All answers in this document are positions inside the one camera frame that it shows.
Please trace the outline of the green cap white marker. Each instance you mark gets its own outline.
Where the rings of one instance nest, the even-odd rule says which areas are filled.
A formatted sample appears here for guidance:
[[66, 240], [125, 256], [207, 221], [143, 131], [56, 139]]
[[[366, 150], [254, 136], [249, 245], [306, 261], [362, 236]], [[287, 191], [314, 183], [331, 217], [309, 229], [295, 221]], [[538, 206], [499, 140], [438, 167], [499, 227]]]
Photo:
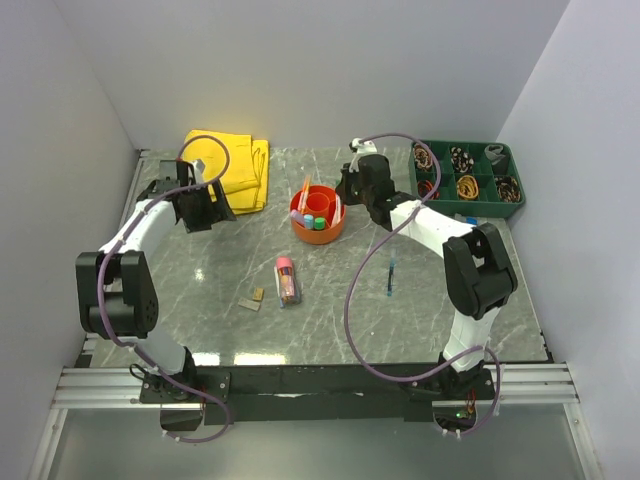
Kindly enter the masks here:
[[336, 209], [334, 212], [334, 217], [335, 217], [335, 223], [339, 224], [341, 219], [342, 219], [342, 207], [343, 207], [343, 202], [340, 198], [339, 195], [336, 195]]

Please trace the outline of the blue transparent pen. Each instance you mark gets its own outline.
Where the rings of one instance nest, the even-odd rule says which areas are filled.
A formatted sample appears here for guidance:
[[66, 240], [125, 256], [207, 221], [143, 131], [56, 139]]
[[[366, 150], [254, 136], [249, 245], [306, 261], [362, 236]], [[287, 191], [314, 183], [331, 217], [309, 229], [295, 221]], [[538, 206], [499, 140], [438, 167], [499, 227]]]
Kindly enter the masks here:
[[395, 258], [390, 259], [389, 268], [388, 268], [388, 277], [387, 277], [387, 296], [391, 297], [393, 295], [393, 281], [394, 281], [394, 273], [395, 273], [396, 260]]

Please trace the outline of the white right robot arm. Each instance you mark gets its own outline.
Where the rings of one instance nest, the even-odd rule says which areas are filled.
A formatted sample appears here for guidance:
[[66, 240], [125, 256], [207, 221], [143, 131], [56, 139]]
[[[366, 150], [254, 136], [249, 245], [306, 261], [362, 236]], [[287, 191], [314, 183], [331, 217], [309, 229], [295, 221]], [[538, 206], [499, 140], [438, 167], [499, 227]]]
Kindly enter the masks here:
[[344, 303], [347, 343], [365, 370], [396, 383], [418, 384], [437, 378], [441, 392], [460, 398], [483, 376], [490, 331], [500, 309], [517, 290], [518, 280], [499, 230], [491, 223], [473, 226], [436, 212], [426, 201], [400, 192], [391, 178], [389, 160], [368, 154], [341, 167], [336, 194], [344, 206], [363, 205], [386, 237], [366, 254], [373, 254], [395, 235], [403, 235], [437, 254], [444, 264], [446, 291], [454, 319], [439, 364], [414, 376], [393, 376], [367, 363], [358, 351], [349, 325], [351, 297], [363, 265], [356, 269]]

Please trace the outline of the brown cap white marker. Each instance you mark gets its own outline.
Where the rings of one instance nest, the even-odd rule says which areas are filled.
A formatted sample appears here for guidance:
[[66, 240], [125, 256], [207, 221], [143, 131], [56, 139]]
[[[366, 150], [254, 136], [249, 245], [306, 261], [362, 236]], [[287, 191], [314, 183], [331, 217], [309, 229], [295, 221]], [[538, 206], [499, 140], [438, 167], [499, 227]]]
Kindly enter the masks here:
[[337, 196], [335, 198], [334, 213], [331, 220], [331, 227], [336, 227], [339, 224], [341, 220], [341, 215], [342, 215], [342, 202], [340, 197]]

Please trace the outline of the yellow thin pen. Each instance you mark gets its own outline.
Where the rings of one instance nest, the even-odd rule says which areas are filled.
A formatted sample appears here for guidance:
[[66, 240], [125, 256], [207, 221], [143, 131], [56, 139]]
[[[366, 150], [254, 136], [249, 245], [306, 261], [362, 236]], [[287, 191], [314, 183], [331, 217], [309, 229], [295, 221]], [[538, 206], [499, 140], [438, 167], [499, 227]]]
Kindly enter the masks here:
[[306, 212], [306, 205], [307, 205], [307, 200], [308, 200], [308, 196], [309, 196], [311, 180], [312, 180], [311, 175], [307, 175], [306, 178], [305, 178], [304, 185], [303, 185], [303, 190], [302, 190], [302, 193], [301, 193], [300, 211], [303, 214], [305, 214], [305, 212]]

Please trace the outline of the pink lid marker tube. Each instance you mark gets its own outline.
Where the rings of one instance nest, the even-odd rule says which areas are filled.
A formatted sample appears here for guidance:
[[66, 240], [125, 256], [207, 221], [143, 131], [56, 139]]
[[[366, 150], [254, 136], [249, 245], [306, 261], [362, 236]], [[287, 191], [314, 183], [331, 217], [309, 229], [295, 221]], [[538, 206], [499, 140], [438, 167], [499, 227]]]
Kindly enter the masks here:
[[296, 280], [294, 263], [289, 257], [280, 256], [274, 267], [280, 307], [297, 305], [301, 302], [301, 289]]

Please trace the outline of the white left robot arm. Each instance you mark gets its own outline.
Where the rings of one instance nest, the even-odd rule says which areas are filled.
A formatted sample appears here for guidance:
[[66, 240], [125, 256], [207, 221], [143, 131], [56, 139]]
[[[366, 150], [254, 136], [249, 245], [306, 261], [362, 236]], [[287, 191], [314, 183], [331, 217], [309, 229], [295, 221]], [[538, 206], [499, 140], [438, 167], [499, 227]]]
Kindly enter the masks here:
[[132, 350], [132, 366], [152, 391], [186, 402], [201, 388], [188, 348], [158, 325], [159, 300], [148, 260], [161, 240], [182, 223], [189, 233], [235, 216], [221, 182], [205, 180], [202, 160], [163, 160], [160, 176], [138, 196], [116, 236], [75, 263], [80, 322], [88, 333]]

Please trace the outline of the grey tan eraser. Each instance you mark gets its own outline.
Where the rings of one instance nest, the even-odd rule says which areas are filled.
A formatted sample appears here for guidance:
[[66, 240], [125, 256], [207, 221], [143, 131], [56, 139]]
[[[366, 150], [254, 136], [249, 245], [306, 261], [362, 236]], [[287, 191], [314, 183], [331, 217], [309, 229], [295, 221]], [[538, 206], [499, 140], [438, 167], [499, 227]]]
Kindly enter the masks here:
[[260, 310], [261, 303], [255, 300], [249, 300], [246, 298], [240, 298], [238, 300], [238, 305], [242, 308], [257, 312]]

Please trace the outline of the purple highlighter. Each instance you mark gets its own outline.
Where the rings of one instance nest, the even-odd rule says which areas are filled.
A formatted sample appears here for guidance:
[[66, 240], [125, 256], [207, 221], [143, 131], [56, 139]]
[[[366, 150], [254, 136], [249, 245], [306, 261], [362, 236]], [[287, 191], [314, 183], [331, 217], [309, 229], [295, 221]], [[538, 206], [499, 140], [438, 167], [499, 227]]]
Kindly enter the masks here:
[[295, 221], [296, 223], [298, 223], [301, 226], [305, 226], [305, 219], [304, 219], [304, 215], [302, 213], [300, 213], [298, 210], [292, 210], [290, 212], [290, 217], [293, 221]]

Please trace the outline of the green black highlighter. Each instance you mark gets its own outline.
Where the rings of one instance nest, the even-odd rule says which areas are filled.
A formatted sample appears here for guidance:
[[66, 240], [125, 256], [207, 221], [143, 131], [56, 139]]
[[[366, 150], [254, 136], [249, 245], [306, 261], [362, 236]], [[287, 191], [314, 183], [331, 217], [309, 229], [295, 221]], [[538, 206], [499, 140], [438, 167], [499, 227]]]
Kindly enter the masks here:
[[323, 231], [326, 229], [326, 219], [319, 217], [314, 220], [314, 228], [316, 231]]

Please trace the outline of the brown small eraser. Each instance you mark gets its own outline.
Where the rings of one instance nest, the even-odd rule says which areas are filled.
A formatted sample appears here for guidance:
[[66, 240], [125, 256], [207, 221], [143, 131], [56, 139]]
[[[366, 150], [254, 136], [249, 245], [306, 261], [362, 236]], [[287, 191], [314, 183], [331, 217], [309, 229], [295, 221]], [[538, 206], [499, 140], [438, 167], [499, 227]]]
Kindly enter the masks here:
[[252, 299], [254, 301], [258, 301], [261, 302], [264, 298], [264, 289], [260, 288], [260, 287], [256, 287], [254, 289], [253, 295], [252, 295]]

